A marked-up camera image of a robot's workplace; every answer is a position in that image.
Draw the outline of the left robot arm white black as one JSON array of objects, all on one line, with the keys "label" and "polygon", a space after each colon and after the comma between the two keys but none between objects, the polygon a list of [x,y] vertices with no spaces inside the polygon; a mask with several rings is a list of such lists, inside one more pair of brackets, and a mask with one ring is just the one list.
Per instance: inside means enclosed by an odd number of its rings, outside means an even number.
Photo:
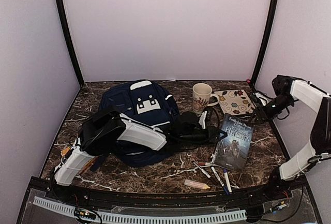
[{"label": "left robot arm white black", "polygon": [[216,143],[227,137],[220,126],[207,126],[217,114],[207,107],[200,116],[184,112],[160,129],[134,120],[113,106],[103,109],[82,125],[74,144],[50,173],[53,193],[62,201],[73,197],[74,177],[95,157],[114,154],[131,167],[158,163],[175,153]]}]

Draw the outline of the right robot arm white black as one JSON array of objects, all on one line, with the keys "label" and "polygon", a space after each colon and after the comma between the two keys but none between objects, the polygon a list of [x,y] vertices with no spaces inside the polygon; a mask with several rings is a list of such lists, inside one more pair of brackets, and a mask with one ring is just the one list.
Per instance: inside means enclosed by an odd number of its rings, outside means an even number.
[{"label": "right robot arm white black", "polygon": [[263,189],[275,200],[313,167],[330,160],[330,93],[302,78],[277,75],[272,80],[275,95],[267,96],[248,82],[255,109],[251,123],[269,123],[281,139],[286,161],[276,166]]}]

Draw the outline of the yellow tip highlighter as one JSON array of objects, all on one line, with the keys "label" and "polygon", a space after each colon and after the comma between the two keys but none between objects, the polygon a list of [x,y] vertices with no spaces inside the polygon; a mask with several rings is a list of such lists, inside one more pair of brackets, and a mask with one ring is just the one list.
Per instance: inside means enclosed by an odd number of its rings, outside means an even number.
[{"label": "yellow tip highlighter", "polygon": [[192,181],[192,180],[185,180],[184,185],[189,186],[189,187],[193,187],[193,188],[197,188],[197,189],[203,189],[203,190],[210,189],[210,187],[207,184]]}]

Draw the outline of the Wuthering Heights blue book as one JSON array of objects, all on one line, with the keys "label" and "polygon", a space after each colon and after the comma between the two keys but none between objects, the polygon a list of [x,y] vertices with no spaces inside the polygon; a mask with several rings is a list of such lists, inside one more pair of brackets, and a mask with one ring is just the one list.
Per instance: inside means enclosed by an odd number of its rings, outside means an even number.
[{"label": "Wuthering Heights blue book", "polygon": [[242,173],[247,162],[253,126],[226,113],[221,130],[225,131],[225,138],[216,144],[211,163],[226,170]]}]

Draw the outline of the navy blue student backpack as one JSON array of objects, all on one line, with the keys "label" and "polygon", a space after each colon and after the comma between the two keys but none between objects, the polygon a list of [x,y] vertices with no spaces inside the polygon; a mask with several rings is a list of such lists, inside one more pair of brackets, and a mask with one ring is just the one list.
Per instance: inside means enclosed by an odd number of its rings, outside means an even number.
[{"label": "navy blue student backpack", "polygon": [[[116,107],[126,116],[152,127],[167,130],[179,117],[178,105],[164,87],[150,80],[137,80],[111,87],[101,98],[98,111]],[[175,154],[164,146],[155,151],[129,141],[116,141],[111,154],[130,167],[154,165]]]}]

